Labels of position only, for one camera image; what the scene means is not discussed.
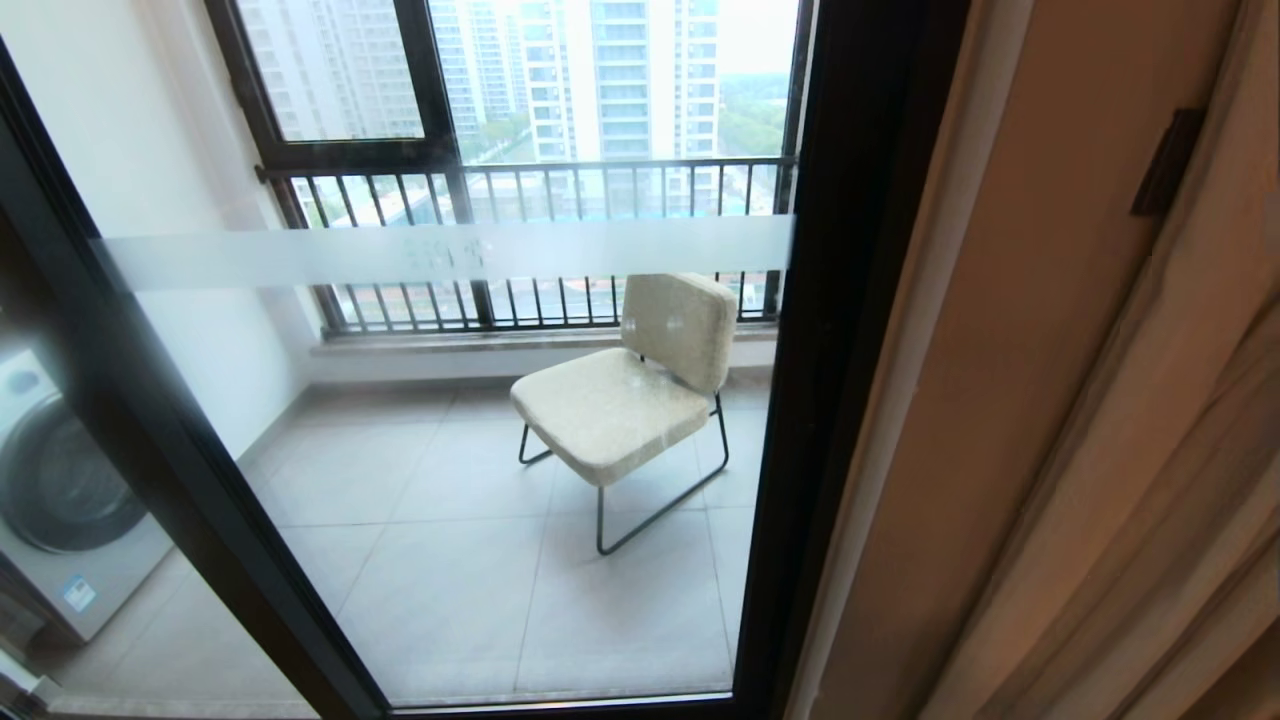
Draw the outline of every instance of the metal chair leg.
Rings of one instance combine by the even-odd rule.
[[[630,541],[631,538],[640,534],[641,530],[652,525],[658,518],[662,518],[667,512],[671,512],[677,505],[687,500],[689,496],[703,489],[703,486],[712,482],[716,478],[716,475],[718,475],[721,470],[723,470],[724,466],[728,465],[728,434],[724,433],[724,413],[721,409],[718,392],[716,393],[716,410],[712,410],[710,414],[717,416],[721,425],[721,447],[724,448],[724,459],[721,461],[719,466],[708,473],[707,475],[704,475],[703,479],[694,483],[692,487],[680,493],[680,496],[676,500],[672,500],[671,502],[664,505],[662,510],[645,518],[643,523],[632,528],[631,532],[622,536],[622,538],[618,539],[618,542],[611,544],[609,547],[604,547],[604,488],[603,487],[595,488],[595,551],[596,552],[604,556],[613,555],[616,550],[626,544],[626,542]]]
[[[525,460],[525,443],[527,441],[529,441],[529,425],[526,424],[524,434],[520,436],[520,464],[521,465],[532,465],[534,462],[538,462],[539,460],[543,460],[548,455],[552,454],[550,450],[544,450],[544,451],[539,452],[538,455],[530,457],[529,460]]]

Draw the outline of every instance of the washing machine door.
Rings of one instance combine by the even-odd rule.
[[[51,552],[101,547],[147,514],[60,395],[28,411],[5,442],[0,511],[19,537]]]

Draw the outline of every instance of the tiled floor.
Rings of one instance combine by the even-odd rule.
[[[503,387],[316,395],[244,473],[398,705],[726,689],[764,377],[735,373],[722,393],[726,471],[609,557],[594,488],[556,457],[516,462]],[[712,420],[609,487],[605,542],[719,459]],[[177,555],[95,643],[50,661],[88,694],[301,700]]]

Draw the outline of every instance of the door frame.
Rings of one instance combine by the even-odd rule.
[[[969,3],[820,3],[733,693],[392,708],[116,277],[0,44],[0,305],[221,601],[324,717],[781,717]],[[796,482],[804,478],[805,482]]]

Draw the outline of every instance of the frosted glass strip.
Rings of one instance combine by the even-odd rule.
[[[131,291],[783,269],[791,215],[120,237]]]

